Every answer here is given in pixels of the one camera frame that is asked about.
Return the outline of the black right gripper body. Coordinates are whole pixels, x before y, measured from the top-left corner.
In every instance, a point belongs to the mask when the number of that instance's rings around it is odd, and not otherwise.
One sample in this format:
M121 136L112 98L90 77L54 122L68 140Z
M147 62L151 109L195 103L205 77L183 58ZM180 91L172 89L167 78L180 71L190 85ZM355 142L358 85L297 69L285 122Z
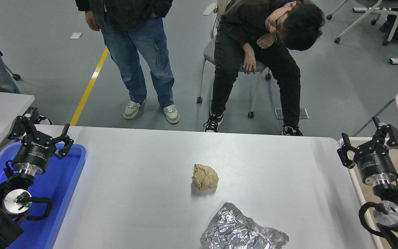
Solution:
M389 150L374 151L369 154L358 153L354 156L361 180L371 180L374 175L384 175L389 180L398 178L397 171L389 156Z

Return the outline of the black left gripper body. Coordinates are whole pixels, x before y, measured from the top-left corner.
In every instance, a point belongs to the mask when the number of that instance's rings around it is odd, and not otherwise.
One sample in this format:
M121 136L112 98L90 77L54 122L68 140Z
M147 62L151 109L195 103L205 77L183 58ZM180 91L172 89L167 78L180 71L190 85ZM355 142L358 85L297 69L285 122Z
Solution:
M47 144L46 140L36 140L33 136L24 136L21 140L21 146L12 162L13 168L20 168L21 164L29 163L39 168L47 168L56 151L54 144Z

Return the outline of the person's right hand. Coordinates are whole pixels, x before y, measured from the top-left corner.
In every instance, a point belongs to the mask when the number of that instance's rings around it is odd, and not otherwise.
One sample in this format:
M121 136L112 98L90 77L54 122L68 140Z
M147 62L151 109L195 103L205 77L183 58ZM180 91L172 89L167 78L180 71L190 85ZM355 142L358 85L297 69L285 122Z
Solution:
M256 58L254 52L245 52L242 67L245 74L256 74Z
M93 14L93 11L85 11L85 21L87 25L89 26L90 30L94 31L100 31L100 28L96 22L95 16Z

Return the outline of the person's left hand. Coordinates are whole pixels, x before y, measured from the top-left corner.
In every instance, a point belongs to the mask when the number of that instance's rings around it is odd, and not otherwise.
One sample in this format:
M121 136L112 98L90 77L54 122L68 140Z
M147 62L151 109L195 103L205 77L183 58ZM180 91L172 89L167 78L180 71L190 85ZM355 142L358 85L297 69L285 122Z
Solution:
M275 43L275 38L275 33L265 33L256 41L256 43L261 49L267 49Z

